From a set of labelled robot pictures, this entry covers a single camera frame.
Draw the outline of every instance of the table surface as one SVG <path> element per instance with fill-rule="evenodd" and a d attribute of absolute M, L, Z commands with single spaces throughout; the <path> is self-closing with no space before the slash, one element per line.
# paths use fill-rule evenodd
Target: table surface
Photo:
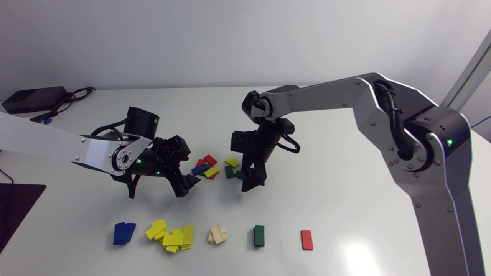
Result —
<path fill-rule="evenodd" d="M 207 154 L 222 172 L 176 198 L 166 179 L 140 179 L 135 199 L 109 175 L 72 163 L 2 152 L 0 167 L 17 183 L 47 188 L 0 255 L 0 275 L 429 275 L 416 217 L 392 180 L 380 152 L 358 131 L 351 110 L 297 112 L 299 154 L 275 149 L 264 187 L 242 193 L 226 179 L 223 162 L 234 130 L 256 128 L 242 112 L 251 90 L 271 87 L 169 88 L 95 91 L 51 127 L 90 134 L 126 117 L 129 106 L 161 117 L 157 136 L 183 137 L 191 149 L 181 163 L 189 173 Z M 472 133 L 470 189 L 485 265 L 491 270 L 491 144 Z M 165 219 L 169 229 L 194 225 L 193 248 L 166 252 L 144 232 Z M 132 241 L 112 245 L 119 222 L 136 223 Z M 227 230 L 211 245 L 210 227 Z M 252 229 L 265 225 L 266 246 L 253 246 Z M 300 231 L 312 230 L 313 251 L 301 249 Z"/>

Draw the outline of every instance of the blue block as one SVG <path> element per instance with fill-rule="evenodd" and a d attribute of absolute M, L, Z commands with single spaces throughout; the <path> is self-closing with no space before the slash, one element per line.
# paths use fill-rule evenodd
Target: blue block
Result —
<path fill-rule="evenodd" d="M 206 170 L 208 170 L 208 166 L 206 166 L 206 164 L 203 164 L 203 165 L 197 166 L 196 168 L 192 168 L 191 172 L 193 173 L 193 175 L 197 175 L 200 172 L 206 171 Z"/>
<path fill-rule="evenodd" d="M 112 244 L 120 245 L 124 244 L 126 240 L 126 226 L 124 222 L 114 225 L 114 241 Z"/>
<path fill-rule="evenodd" d="M 125 243 L 129 243 L 131 241 L 131 237 L 133 236 L 133 232 L 135 231 L 136 224 L 127 223 L 126 225 L 126 239 Z"/>

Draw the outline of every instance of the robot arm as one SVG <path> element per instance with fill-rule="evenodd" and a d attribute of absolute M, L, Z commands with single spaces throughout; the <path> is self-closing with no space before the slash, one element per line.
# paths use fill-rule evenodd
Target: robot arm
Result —
<path fill-rule="evenodd" d="M 182 175 L 179 169 L 179 163 L 188 160 L 191 151 L 179 136 L 155 137 L 158 122 L 155 114 L 130 107 L 123 121 L 98 128 L 92 135 L 79 136 L 0 112 L 0 149 L 67 160 L 108 173 L 128 186 L 130 198 L 135 197 L 142 175 L 167 178 L 176 196 L 184 197 L 200 180 Z M 123 124 L 120 139 L 97 136 L 102 131 L 117 131 L 115 127 Z"/>
<path fill-rule="evenodd" d="M 485 275 L 468 186 L 468 122 L 380 74 L 250 92 L 242 109 L 259 128 L 235 131 L 231 140 L 231 150 L 243 153 L 242 191 L 264 185 L 265 162 L 276 145 L 299 152 L 288 136 L 294 125 L 282 116 L 342 108 L 353 109 L 358 129 L 381 151 L 394 182 L 411 197 L 431 275 Z M 295 149 L 279 144 L 281 137 Z"/>

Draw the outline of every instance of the black mat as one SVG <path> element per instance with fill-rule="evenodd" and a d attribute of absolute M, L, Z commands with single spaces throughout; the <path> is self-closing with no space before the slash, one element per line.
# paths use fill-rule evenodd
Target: black mat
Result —
<path fill-rule="evenodd" d="M 11 188 L 12 184 L 10 183 L 0 183 L 0 239 L 2 239 L 0 241 L 0 253 L 5 248 L 5 245 L 7 245 L 12 235 L 14 235 L 15 230 L 21 225 L 38 198 L 44 192 L 46 185 L 15 184 L 13 186 L 10 203 L 8 203 Z M 7 204 L 8 210 L 7 216 L 5 217 Z"/>

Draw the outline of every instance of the black power supply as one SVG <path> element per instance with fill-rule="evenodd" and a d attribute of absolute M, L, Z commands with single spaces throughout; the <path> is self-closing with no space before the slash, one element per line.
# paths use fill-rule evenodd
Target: black power supply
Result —
<path fill-rule="evenodd" d="M 66 95 L 62 86 L 20 90 L 1 105 L 9 114 L 53 110 Z"/>

